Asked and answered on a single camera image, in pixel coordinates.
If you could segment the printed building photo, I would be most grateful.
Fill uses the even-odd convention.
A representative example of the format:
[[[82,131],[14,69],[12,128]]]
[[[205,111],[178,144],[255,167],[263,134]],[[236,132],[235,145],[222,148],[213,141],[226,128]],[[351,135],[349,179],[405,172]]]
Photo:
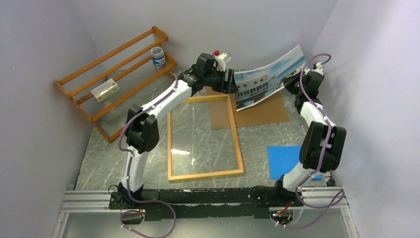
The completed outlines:
[[[236,111],[255,106],[282,90],[287,81],[300,74],[306,62],[301,46],[297,45],[266,66],[235,72],[234,79],[238,87]]]

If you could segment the clear acrylic sheet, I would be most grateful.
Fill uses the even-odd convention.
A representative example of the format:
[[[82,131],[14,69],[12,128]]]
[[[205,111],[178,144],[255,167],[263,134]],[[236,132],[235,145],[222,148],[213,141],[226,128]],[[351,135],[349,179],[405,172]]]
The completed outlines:
[[[182,103],[171,112],[172,175],[239,169],[226,99]]]

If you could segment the yellow wooden picture frame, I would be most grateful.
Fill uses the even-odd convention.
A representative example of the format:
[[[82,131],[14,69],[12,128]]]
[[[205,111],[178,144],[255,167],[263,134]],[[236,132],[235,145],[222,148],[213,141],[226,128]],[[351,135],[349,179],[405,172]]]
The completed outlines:
[[[231,126],[233,143],[235,147],[235,155],[237,159],[238,169],[235,170],[226,170],[226,171],[217,171],[217,172],[208,172],[208,173],[199,173],[199,174],[190,174],[190,175],[179,175],[175,176],[173,174],[173,156],[172,156],[172,139],[173,139],[173,130],[172,130],[172,112],[167,114],[167,178],[169,182],[190,180],[190,179],[205,179],[205,178],[214,178],[222,176],[233,176],[241,175],[245,173],[243,157],[240,148],[240,142],[236,127],[236,122],[234,118],[232,100],[229,95],[206,95],[206,96],[197,96],[190,97],[184,100],[184,103],[197,103],[197,102],[209,102],[209,101],[221,101],[224,100],[227,104],[227,111],[229,116],[229,122]]]

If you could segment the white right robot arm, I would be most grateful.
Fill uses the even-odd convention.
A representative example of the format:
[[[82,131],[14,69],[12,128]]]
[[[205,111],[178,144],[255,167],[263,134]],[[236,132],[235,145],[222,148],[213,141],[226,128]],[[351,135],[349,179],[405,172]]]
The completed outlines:
[[[308,125],[297,165],[276,183],[272,199],[279,206],[291,200],[292,193],[307,177],[338,168],[347,131],[334,124],[323,110],[318,89],[324,79],[321,69],[295,73],[285,81],[285,88],[295,96],[294,106]]]

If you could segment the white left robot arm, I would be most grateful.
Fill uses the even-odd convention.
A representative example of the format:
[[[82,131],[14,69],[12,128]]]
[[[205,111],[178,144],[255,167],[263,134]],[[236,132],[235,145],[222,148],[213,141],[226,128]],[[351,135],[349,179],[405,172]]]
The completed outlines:
[[[174,82],[160,95],[142,105],[133,105],[127,114],[127,122],[119,139],[119,149],[128,153],[123,179],[118,192],[122,202],[136,208],[142,201],[143,174],[147,157],[159,142],[159,122],[179,104],[194,96],[204,87],[223,94],[238,91],[234,70],[227,68],[231,54],[214,51],[202,53],[190,69],[174,76]]]

